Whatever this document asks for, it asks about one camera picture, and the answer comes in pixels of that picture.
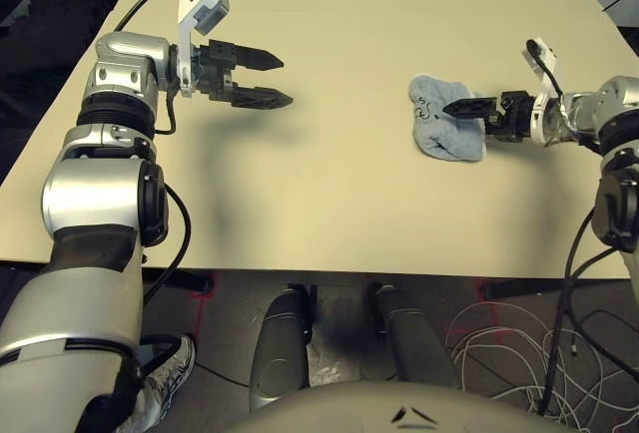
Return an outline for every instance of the white cable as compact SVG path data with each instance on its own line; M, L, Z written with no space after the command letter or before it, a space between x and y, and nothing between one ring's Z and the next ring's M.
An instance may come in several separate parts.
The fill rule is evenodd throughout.
M452 354L451 356L456 355L458 358L458 354L459 352L457 351L465 342L468 341L472 341L475 338L479 337L479 336L483 336L484 334L488 334L490 332L498 332L498 331L512 331L514 333L519 334L522 338L524 338L526 341L528 341L528 343L530 343L530 345L533 346L533 348L535 349L535 351L537 352L537 355L540 357L540 360L542 362L543 368L544 370L547 369L547 361L546 361L546 357L549 357L549 354L545 351L545 340L548 337L548 335L551 333L551 330L549 330L545 323L543 321L541 321L539 319L539 317L537 317L536 315L534 315L533 313L531 313L530 311L528 311L527 309L520 307L518 305L512 305L510 303L501 303L501 302L497 302L497 301L482 301L482 302L477 302L477 303L473 303L471 305L466 306L465 308L463 308L462 310L460 310L455 317L453 318L453 320L450 322L450 325L448 326L448 330L446 331L445 334L445 340L444 340L444 345L447 345L448 342L448 338L450 335L450 332L452 330L452 327L454 326L455 322L459 319L459 317L467 312L468 310L478 307L480 305L486 305L486 304L493 304L493 305L498 305L498 306L506 306L506 307L510 307L510 308L514 308L516 310L519 310L523 313L525 313L526 315L528 315L530 318L532 318L536 323L538 323L544 330L545 334L544 337L542 339L542 345L539 345L535 340L533 340L530 335L528 335L526 332L516 329L516 328L509 328L509 327L504 327L504 326L491 326L491 327L486 327L486 328L482 328L479 330L476 330L474 332L468 333L466 334L464 337L462 337L454 346L454 348L452 349ZM562 331L566 331L566 332L570 332L572 333L573 330L567 329L567 328L562 328ZM601 376L603 373L603 365L601 363L601 357L599 356L599 354L596 352L596 350L594 350L594 348L592 347L592 345L588 344L588 346L590 347L591 351L593 352L593 355L595 356L597 363L600 366L600 379L599 381L597 381L591 388L590 390L586 390L582 385L580 385L579 383L577 383L570 375L568 375L566 373L566 368L565 368L565 364L564 364L564 360L563 360L563 355L561 353L561 349L559 349L559 358L560 358L560 364L561 366L559 367L560 372L564 375L564 396L563 396L563 401L557 401L557 403L559 404L560 410L562 415L560 415L561 417L564 417L565 419L565 413L563 412L562 409L562 403L566 405L566 407L568 408L572 408L572 406L569 404L569 402L566 400L566 396L565 393L567 393L567 382L566 379L572 383L578 390L580 390L582 393L584 393L584 396L581 398L581 400L577 403L577 405L572 408L572 410L574 412L576 412L578 410L578 408L581 407L581 405L583 405L583 403L588 399L593 399L595 401L595 406L593 407L593 411L591 412L590 418L588 420L588 424L587 427L590 426L590 423L592 422L594 415L596 414L597 408L599 405L601 406L605 406L614 410L618 410L618 411L624 411L624 412L637 412L639 413L639 403L637 403L634 406L621 406L621 405L616 405L613 403L609 403L606 402L604 400L601 399L601 396L603 394L602 389L603 389L603 383L610 379L613 378L615 376L617 376L618 374L621 374L623 372L623 370L617 370L611 374L608 374L607 376ZM598 389L597 392L597 396L593 395L593 391L595 389ZM531 400L531 396L530 396L531 392L530 390L526 391L526 395L527 398L529 399L529 401Z
M639 411L638 411L637 413L635 413L634 415L632 415L629 419L627 419L627 420L626 420L626 421L624 421L623 423L619 423L617 426L615 426L615 427L612 429L612 433L618 433L619 428L621 428L622 426L626 426L626 425L628 425L628 424L632 423L632 421L633 421L635 418L637 418L637 417L639 417Z
M573 330L570 330L568 328L563 328L563 330L567 331L569 333L573 332ZM517 328L510 328L510 327L504 327L504 326L488 327L488 328L484 328L483 330L479 330L478 334L480 333L481 336L483 336L483 334L492 333L492 332L495 332L495 331L512 331L514 333L521 334L521 336L523 338L525 338L526 340L528 340L531 345L534 345L536 349L541 351L541 346L539 345L539 343L537 343L532 338L530 338L530 336L527 333L525 333L524 331L519 330ZM601 361L601 357L597 356L597 360L598 360L598 362L600 362ZM593 385L593 387L591 388L591 391L588 391L583 386L581 386L579 383L577 383L570 375L568 375L565 372L565 368L563 366L558 366L558 368L565 375L565 377L568 379L568 381L570 381L570 383L572 383L579 391L581 391L582 393L585 393L586 396L588 396L589 398L592 398L595 401L598 400L598 398L595 395L592 394L592 390L594 390L598 386L599 382L597 382L597 383L595 383L595 385ZM621 373L622 371L623 370L618 370L618 371L614 372L612 375L608 375L608 377L604 377L603 380L605 381L606 379L610 379L612 376L615 376L615 375ZM581 406L582 403L583 403L583 401L580 401L578 403L577 407L575 408L575 410L579 406ZM615 405L615 404L608 403L608 402L603 401L603 400L599 400L599 403L601 405L603 405L603 406L607 406L608 408L616 409L616 410L619 410L619 411L633 412L633 411L637 411L639 409L639 403L637 405L631 406L631 407L630 406L629 407L625 407L625 406Z
M598 381L597 383L595 383L594 385L592 385L592 388L590 388L590 391L586 391L584 397L581 399L581 401L579 403L577 403L577 406L575 406L575 411L577 409L579 409L579 407L583 404L584 401L586 401L587 398L592 398L594 400L597 399L596 396L592 395L592 391L597 388L597 386L599 386L600 384L602 384L604 381L609 380L610 378L613 378L621 373L623 373L624 370L616 370L613 371L612 373L604 376L600 381ZM612 408L613 410L618 410L618 411L625 411L627 413L632 413L633 411L639 411L639 403L637 403L634 406L621 406L621 405L614 405L612 403L608 403L606 401L603 400L599 400L599 404L601 404L602 406L607 406L608 408Z
M535 383L535 385L539 385L539 381L537 380L537 377L535 375L535 371L532 368L532 366L530 365L530 363L528 363L528 360L526 360L523 355L521 353L519 353L517 350L515 350L514 348L511 348L509 346L506 345L466 345L466 347L463 349L462 352L460 352L460 354L462 354L461 357L461 389L463 391L466 391L465 388L465 381L464 381L464 360L466 358L466 353L468 350L474 350L475 348L493 348L493 349L504 349L504 350L508 350L511 353L514 353L515 355L517 355L519 357L519 359L521 360L521 362L526 365L526 368L528 369L528 372L530 373L530 376L532 377L532 381ZM459 359L459 356L457 356L457 358L453 359L453 364L457 362L457 360Z
M519 330L517 328L510 328L510 327L505 327L505 326L491 326L491 327L483 328L483 329L481 329L481 330L479 330L479 331L477 331L475 333L468 334L468 335L464 336L464 338L459 340L457 345L455 345L455 347L453 348L453 351L452 351L452 354L451 354L452 358L453 358L453 362L456 361L456 359L458 358L458 355L460 353L460 352L456 351L457 347L459 346L459 343L462 343L465 340L465 342L467 344L468 342L472 341L474 338L478 338L478 337L481 337L481 336L484 336L484 335L487 335L487 334L490 334L490 333L499 332L499 331L510 331L510 332L513 332L513 333L517 333L518 335L522 336L526 341L528 341L533 346L533 348L535 349L537 355L539 356L539 358L541 360L541 364L543 365L543 368L544 368L544 371L545 371L545 369L547 368L546 361L545 361L545 358L544 358L544 353L545 352L543 351L543 349L539 345L539 343L537 343L534 339L532 339L530 337L530 335L528 335L525 331ZM560 367L560 370L561 371L565 371L565 365L564 365L564 361L563 361L563 355L561 354L561 350L559 350L559 360L560 360L560 363L561 363L561 366L562 366L562 367ZM566 421L567 420L566 412L564 411L562 405L559 402L557 402L557 403L559 405L559 411L560 411L560 415L559 416L563 417L564 421Z
M538 316L534 315L533 313L531 313L530 311L526 310L525 308L523 308L522 306L518 306L518 305L511 305L510 303L501 303L499 301L478 301L476 303L472 303L468 306L466 306L465 308L462 308L456 315L455 317L452 319L452 321L450 322L450 324L448 325L448 329L446 330L446 336L443 340L443 346L447 346L448 345L448 335L450 334L450 330L452 330L452 327L454 326L454 324L456 323L456 321L459 319L459 317L461 315L463 315L466 311L472 309L472 308L476 308L479 305L498 305L498 306L507 306L509 308L514 308L516 310L522 311L524 312L526 315L530 316L533 320L535 320L537 323L539 323L541 325L541 327L543 328L544 331L548 331L548 327L546 326L546 324L541 321L539 319Z
M508 396L512 393L515 393L517 391L521 391L521 390L526 390L526 389L535 389L535 390L543 390L545 387L543 386L539 386L539 385L524 385L524 386L517 386L515 388L511 388L509 390L506 391L502 391L501 393L497 393L496 395L492 395L490 397L491 400L498 400L500 398L503 398L505 396ZM575 423L575 427L579 430L579 431L585 431L581 428L581 424L579 423L579 418L577 417L577 414L575 413L575 410L570 406L570 404L566 401L566 399L560 395L559 393L557 393L556 391L552 391L552 394L555 395L557 397L557 403L563 403L564 406L566 406L568 408L568 411L570 413L570 415L572 416L572 420Z
M595 359L597 360L597 364L599 365L599 382L598 382L599 388L597 390L597 398L595 400L594 406L592 407L592 411L590 412L590 416L588 417L588 421L586 422L586 428L590 428L590 425L591 425L592 421L594 420L595 415L597 414L597 409L599 408L599 405L601 404L601 395L602 395L602 392L603 392L603 363L601 362L601 356L599 356L599 353L597 352L597 350L595 350L594 347L590 343L588 343L586 341L586 339L581 335L581 333L578 333L578 332L576 332L574 330L571 330L569 328L561 328L560 331L565 331L567 333L572 333L573 335L575 335L575 337L578 336L579 338L581 338L584 341L584 343L586 343L590 347L590 351L592 352L592 355L595 357ZM541 347L544 349L544 353L546 351L545 350L545 348L546 348L546 338L548 338L550 333L551 333L550 331L546 332L543 335L543 338L541 339ZM563 376L564 376L564 379L563 379L564 396L566 398L568 398L568 395L566 395L565 392L568 389L568 383L566 382L566 378L568 378L569 375L565 372L565 370L563 371ZM570 381L573 384L576 385L576 383L574 383L574 381L572 381L572 377L569 377L569 378L570 378ZM575 411L577 411L579 406L582 405L583 401L587 398L587 396L588 396L587 394L583 396L582 401L580 401L577 404L577 406L575 407Z

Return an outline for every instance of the sneaker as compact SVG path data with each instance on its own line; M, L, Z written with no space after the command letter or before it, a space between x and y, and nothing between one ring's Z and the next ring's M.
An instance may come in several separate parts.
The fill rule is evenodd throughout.
M154 408L157 412L149 420L150 426L157 425L165 417L173 397L178 389L187 381L196 363L196 343L189 335L182 335L182 344L178 351L170 356L164 363L153 370L145 379L145 389L151 389L153 398L159 403L160 408Z

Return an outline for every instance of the printed logo on towel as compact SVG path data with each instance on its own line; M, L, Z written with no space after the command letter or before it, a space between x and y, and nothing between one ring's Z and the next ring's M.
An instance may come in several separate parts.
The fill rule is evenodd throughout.
M415 107L415 115L424 121L427 121L428 119L430 119L430 116L431 116L430 109L429 109L430 102L426 102L426 100L423 97L419 97L417 98L417 103L422 105L423 107Z

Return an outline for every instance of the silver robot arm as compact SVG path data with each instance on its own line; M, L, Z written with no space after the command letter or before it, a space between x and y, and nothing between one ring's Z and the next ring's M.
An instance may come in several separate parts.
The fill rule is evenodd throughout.
M267 51L220 41L191 45L191 29L206 34L228 11L228 0L180 0L180 48L129 32L96 43L77 125L42 192L51 261L0 328L3 431L112 431L133 410L142 383L142 251L168 232L153 143L159 92L169 102L179 91L191 97L198 90L253 109L292 101L231 81L237 65L281 67Z
M461 99L444 112L483 119L486 135L500 141L530 138L546 147L575 142L601 155L591 225L603 243L621 252L639 302L639 78L618 76L597 92L564 94L555 79L557 58L541 39L526 43L524 57L541 81L536 96L511 91Z

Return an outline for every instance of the cloth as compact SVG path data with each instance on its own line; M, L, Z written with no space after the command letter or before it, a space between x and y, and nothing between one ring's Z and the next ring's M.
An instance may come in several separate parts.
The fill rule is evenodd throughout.
M460 82L445 82L419 75L408 87L414 102L412 134L426 154L445 161L481 161L486 151L481 119L455 119L443 108L458 99L475 95Z

